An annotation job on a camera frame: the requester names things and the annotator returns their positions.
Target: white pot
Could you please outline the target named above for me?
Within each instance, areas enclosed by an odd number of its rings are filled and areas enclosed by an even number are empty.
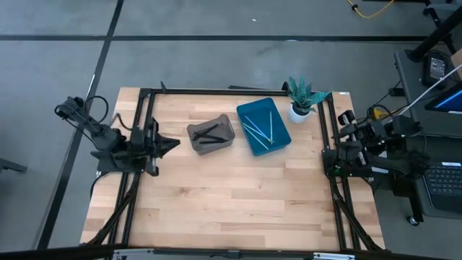
[[[305,122],[306,118],[308,118],[308,116],[310,114],[311,114],[311,111],[308,114],[304,115],[304,116],[301,116],[301,115],[295,113],[293,105],[291,105],[290,109],[289,109],[289,119],[290,119],[290,121],[292,121],[293,123],[296,123],[296,124],[301,124],[301,123]]]

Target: green leaves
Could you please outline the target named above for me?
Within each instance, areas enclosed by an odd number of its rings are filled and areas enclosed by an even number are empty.
[[[311,95],[312,84],[310,83],[305,86],[304,77],[300,77],[298,86],[295,80],[289,77],[289,88],[290,98],[294,101],[294,105],[303,113],[308,113],[310,111],[315,112],[315,109],[311,108],[311,106],[322,102],[329,94],[329,92],[317,92]]]

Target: yellow cable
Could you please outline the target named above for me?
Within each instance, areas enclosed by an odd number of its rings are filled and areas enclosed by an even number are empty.
[[[352,2],[351,0],[347,0],[347,1],[349,2],[349,4],[352,5],[352,7],[354,7],[354,4],[353,4],[353,2]],[[379,12],[376,12],[375,14],[372,14],[372,15],[369,15],[369,16],[363,15],[363,14],[358,10],[357,5],[356,5],[356,7],[354,8],[354,10],[355,10],[356,13],[358,13],[358,14],[360,15],[360,17],[366,18],[366,19],[370,19],[370,18],[372,18],[372,17],[374,17],[374,16],[380,14],[381,12],[385,11],[385,9],[387,9],[394,1],[395,1],[395,0],[390,0],[390,1],[388,2],[388,4],[385,5]]]

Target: caster wheel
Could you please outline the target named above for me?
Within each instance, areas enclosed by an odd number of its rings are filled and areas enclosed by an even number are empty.
[[[414,217],[407,217],[406,220],[409,224],[411,224],[414,227],[419,225],[419,223],[414,219]]]

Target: potted plant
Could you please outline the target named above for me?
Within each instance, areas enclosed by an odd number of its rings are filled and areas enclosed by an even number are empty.
[[[289,109],[289,118],[293,123],[301,124],[311,114],[316,112],[312,105],[322,102],[329,92],[311,92],[311,84],[305,85],[305,78],[300,78],[300,83],[295,83],[295,80],[289,78],[289,96],[292,99],[292,106]]]

